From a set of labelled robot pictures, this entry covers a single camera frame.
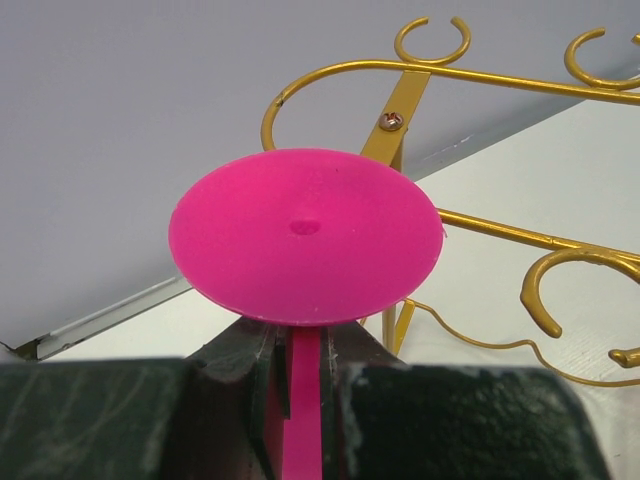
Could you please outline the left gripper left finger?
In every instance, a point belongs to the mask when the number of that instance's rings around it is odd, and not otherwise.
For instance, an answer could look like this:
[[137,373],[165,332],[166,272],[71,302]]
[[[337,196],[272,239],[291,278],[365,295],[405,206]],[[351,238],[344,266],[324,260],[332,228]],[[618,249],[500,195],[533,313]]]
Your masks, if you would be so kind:
[[187,358],[7,364],[5,479],[277,479],[286,331],[240,318]]

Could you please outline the pink plastic wine glass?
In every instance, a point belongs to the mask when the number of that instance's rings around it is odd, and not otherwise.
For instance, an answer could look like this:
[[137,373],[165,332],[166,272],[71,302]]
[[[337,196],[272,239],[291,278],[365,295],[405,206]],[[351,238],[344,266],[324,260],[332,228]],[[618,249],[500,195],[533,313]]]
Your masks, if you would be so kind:
[[235,160],[178,202],[168,239],[188,283],[229,311],[290,329],[284,478],[322,475],[322,329],[413,293],[444,235],[436,208],[406,176],[333,150]]

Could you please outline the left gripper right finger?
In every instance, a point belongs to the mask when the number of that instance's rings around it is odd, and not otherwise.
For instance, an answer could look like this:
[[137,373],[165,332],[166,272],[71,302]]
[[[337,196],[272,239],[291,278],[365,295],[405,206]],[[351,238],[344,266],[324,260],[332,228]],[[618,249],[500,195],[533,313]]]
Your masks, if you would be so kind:
[[588,416],[531,367],[408,364],[362,326],[321,332],[327,479],[607,479]]

